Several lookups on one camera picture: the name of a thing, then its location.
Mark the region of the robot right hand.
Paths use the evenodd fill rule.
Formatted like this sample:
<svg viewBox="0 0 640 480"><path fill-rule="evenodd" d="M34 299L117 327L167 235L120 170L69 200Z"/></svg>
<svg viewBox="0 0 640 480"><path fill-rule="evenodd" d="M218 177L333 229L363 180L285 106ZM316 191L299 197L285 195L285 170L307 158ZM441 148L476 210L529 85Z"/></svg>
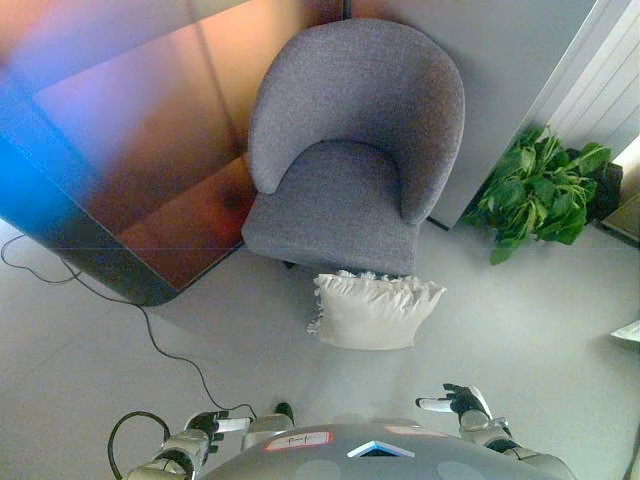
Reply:
<svg viewBox="0 0 640 480"><path fill-rule="evenodd" d="M473 386L461 386L452 383L443 385L443 397L421 397L415 400L418 408L438 413L456 413L462 415L469 410L478 410L488 417L490 409L481 391Z"/></svg>

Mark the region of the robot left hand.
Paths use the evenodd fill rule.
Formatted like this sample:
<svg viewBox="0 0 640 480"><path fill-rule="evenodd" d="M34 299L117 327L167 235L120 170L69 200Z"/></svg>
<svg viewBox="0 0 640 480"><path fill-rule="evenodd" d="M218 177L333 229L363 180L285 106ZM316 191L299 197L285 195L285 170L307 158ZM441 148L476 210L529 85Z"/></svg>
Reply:
<svg viewBox="0 0 640 480"><path fill-rule="evenodd" d="M208 452L214 454L224 435L232 432L246 431L253 423L251 417L231 418L227 410L202 412L193 416L186 424L186 430L200 430L209 440Z"/></svg>

